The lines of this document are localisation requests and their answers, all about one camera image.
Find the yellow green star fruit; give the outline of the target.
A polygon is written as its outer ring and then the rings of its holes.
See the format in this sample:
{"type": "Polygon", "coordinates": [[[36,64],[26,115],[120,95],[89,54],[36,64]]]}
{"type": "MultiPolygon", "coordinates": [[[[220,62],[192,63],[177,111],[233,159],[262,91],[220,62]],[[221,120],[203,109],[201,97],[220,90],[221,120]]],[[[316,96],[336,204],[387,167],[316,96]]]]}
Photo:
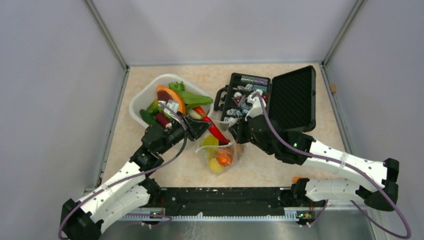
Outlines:
{"type": "Polygon", "coordinates": [[[209,135],[203,140],[201,147],[203,151],[207,152],[208,154],[214,155],[219,149],[219,144],[220,142],[215,136],[209,135]]]}

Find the red chili pepper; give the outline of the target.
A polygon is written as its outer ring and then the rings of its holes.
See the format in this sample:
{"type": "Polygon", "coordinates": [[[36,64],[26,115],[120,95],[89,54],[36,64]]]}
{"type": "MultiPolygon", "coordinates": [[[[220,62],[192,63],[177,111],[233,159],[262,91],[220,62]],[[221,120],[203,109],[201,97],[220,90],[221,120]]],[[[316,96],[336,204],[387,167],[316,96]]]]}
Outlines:
{"type": "Polygon", "coordinates": [[[225,145],[230,143],[230,140],[222,134],[215,123],[207,116],[205,111],[200,106],[194,107],[193,110],[201,116],[202,121],[211,123],[211,126],[208,130],[219,141],[219,143],[225,145]]]}

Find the small orange fruit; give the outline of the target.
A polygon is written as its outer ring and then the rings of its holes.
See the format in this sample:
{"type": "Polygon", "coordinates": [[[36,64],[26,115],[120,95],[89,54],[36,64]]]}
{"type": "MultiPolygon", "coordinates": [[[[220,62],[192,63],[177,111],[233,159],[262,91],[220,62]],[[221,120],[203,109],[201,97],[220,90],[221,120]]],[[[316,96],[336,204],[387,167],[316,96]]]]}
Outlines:
{"type": "Polygon", "coordinates": [[[220,148],[215,155],[216,160],[220,165],[230,166],[234,160],[234,152],[229,148],[220,148]]]}

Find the clear zip top bag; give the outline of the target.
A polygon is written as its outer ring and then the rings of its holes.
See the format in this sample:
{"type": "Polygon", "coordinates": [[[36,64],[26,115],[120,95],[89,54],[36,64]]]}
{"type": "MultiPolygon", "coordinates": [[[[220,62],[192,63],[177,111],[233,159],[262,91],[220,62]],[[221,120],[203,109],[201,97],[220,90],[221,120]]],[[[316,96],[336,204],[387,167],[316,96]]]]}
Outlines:
{"type": "Polygon", "coordinates": [[[229,140],[229,143],[223,143],[213,136],[209,131],[197,140],[197,149],[195,153],[203,160],[209,170],[220,175],[238,164],[244,153],[245,147],[236,143],[235,138],[230,133],[230,127],[235,125],[235,119],[229,121],[214,121],[217,129],[229,140]]]}

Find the yellow lemon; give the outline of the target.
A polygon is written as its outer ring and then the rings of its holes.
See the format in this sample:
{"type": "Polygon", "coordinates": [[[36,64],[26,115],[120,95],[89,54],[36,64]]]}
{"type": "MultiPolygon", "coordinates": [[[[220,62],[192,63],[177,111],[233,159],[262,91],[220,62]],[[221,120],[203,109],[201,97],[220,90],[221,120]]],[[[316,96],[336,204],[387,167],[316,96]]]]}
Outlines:
{"type": "Polygon", "coordinates": [[[221,174],[225,170],[225,166],[219,164],[216,158],[210,158],[208,160],[208,167],[214,174],[221,174]]]}

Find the papaya slice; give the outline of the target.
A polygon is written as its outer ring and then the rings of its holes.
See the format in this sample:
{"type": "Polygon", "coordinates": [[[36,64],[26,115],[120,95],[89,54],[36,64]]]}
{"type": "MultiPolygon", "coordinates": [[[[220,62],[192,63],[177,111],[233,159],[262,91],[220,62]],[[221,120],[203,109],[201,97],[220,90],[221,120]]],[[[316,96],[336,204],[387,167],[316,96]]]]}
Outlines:
{"type": "Polygon", "coordinates": [[[158,101],[164,101],[165,103],[167,103],[169,100],[175,101],[176,103],[178,103],[178,112],[181,112],[183,114],[186,113],[186,105],[182,99],[182,97],[176,93],[174,90],[159,85],[156,87],[156,96],[158,101]]]}

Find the dark green cucumber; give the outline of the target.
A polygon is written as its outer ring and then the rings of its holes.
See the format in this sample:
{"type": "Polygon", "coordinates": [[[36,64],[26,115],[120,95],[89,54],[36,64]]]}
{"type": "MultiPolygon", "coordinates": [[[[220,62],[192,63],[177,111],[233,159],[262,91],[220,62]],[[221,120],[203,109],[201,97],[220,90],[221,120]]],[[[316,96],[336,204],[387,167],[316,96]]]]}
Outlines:
{"type": "Polygon", "coordinates": [[[158,125],[158,122],[156,121],[156,119],[145,109],[141,109],[139,111],[139,114],[142,118],[142,120],[148,124],[149,126],[156,126],[158,125]]]}

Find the white plastic basket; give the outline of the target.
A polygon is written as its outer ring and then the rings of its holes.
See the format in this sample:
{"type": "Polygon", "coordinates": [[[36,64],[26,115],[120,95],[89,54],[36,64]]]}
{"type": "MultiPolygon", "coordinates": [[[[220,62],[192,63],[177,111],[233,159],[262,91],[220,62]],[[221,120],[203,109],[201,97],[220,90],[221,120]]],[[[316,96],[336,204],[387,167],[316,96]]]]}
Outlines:
{"type": "Polygon", "coordinates": [[[207,92],[203,91],[194,83],[184,79],[181,76],[172,73],[159,75],[154,78],[143,90],[137,93],[129,103],[128,110],[130,116],[144,129],[146,129],[149,125],[142,119],[140,110],[146,110],[147,107],[153,102],[153,100],[156,99],[157,86],[168,87],[168,84],[173,82],[183,82],[186,91],[210,97],[207,92]]]}

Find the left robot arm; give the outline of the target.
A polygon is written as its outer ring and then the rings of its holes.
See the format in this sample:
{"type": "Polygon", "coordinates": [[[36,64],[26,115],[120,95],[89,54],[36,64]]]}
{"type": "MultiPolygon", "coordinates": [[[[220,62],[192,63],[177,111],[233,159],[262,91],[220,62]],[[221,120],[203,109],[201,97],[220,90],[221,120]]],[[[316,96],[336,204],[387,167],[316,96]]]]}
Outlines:
{"type": "Polygon", "coordinates": [[[78,200],[62,205],[58,238],[61,240],[98,240],[116,221],[137,207],[154,207],[160,193],[148,179],[155,171],[172,163],[187,142],[199,139],[211,122],[178,114],[171,128],[149,126],[142,145],[108,181],[78,200]]]}

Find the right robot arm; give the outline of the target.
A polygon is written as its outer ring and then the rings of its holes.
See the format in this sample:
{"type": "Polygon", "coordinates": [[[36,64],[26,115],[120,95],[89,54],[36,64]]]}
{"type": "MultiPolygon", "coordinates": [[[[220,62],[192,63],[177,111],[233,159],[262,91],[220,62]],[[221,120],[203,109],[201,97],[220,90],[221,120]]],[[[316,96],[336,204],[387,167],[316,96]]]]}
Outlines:
{"type": "Polygon", "coordinates": [[[237,143],[251,143],[285,164],[321,168],[341,177],[301,178],[292,186],[297,205],[323,200],[363,201],[376,210],[394,211],[399,194],[398,160],[374,161],[337,150],[301,131],[282,130],[264,115],[230,118],[229,122],[237,143]]]}

